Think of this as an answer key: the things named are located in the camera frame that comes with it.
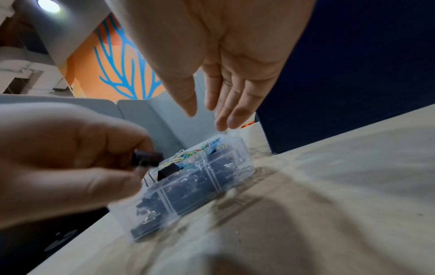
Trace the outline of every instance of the orange wall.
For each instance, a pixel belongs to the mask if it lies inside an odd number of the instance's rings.
[[[75,97],[148,99],[163,85],[113,15],[109,15],[61,68]]]

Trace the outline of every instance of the hand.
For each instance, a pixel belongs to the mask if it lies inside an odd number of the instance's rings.
[[[242,125],[275,84],[315,0],[106,0],[166,90],[189,116],[192,75],[220,131]]]
[[[137,193],[145,129],[67,104],[0,106],[0,227],[104,207]]]

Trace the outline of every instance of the clear plastic container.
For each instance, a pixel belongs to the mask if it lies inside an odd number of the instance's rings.
[[[109,205],[130,238],[137,241],[170,225],[254,173],[242,138],[228,135],[216,138],[220,139],[219,148],[210,146],[178,162],[183,169],[160,181],[156,181],[159,169],[151,170],[145,178],[147,184],[137,195]]]

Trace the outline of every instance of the black object held in hand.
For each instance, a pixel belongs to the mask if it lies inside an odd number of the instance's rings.
[[[162,153],[136,151],[131,158],[131,166],[158,167],[163,160]]]

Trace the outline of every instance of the blue branch pattern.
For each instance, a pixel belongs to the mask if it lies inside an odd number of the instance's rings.
[[[127,79],[127,75],[126,75],[126,60],[125,60],[126,47],[130,46],[136,51],[136,54],[138,57],[139,74],[140,74],[140,81],[141,81],[141,88],[142,88],[142,98],[143,99],[152,98],[154,91],[160,85],[162,85],[162,82],[160,80],[156,81],[155,72],[151,71],[151,87],[150,87],[150,90],[148,92],[146,91],[146,88],[145,88],[146,60],[144,59],[142,54],[139,52],[138,48],[133,43],[133,41],[128,39],[128,37],[125,33],[125,30],[122,27],[119,27],[115,23],[115,20],[114,20],[112,15],[109,15],[109,22],[112,25],[113,29],[116,31],[116,33],[121,38],[121,42],[122,42],[122,44],[121,44],[121,71],[119,71],[118,68],[116,68],[116,66],[115,66],[115,60],[114,60],[114,56],[113,56],[113,48],[112,48],[112,43],[111,43],[111,35],[110,35],[110,31],[109,31],[109,24],[108,24],[107,20],[105,20],[105,21],[103,21],[102,24],[103,24],[104,31],[106,32],[106,36],[107,36],[107,43],[108,43],[107,48],[104,45],[104,41],[103,41],[103,37],[102,37],[100,29],[97,29],[97,35],[98,35],[98,39],[100,41],[100,46],[101,46],[103,53],[104,53],[104,57],[109,62],[110,67],[113,69],[113,71],[115,72],[115,74],[119,78],[119,80],[114,81],[114,80],[109,78],[106,69],[103,67],[102,60],[101,60],[100,54],[98,52],[98,49],[95,46],[94,51],[95,51],[95,55],[97,57],[98,65],[100,66],[101,71],[104,75],[104,77],[100,76],[100,80],[103,83],[105,83],[106,85],[111,86],[116,92],[118,92],[119,94],[121,94],[127,98],[138,99],[138,96],[137,96],[136,90],[135,90],[136,67],[135,67],[134,59],[131,60],[131,79],[130,79],[130,81]],[[128,90],[129,93],[123,92],[120,88],[124,88],[124,89]]]

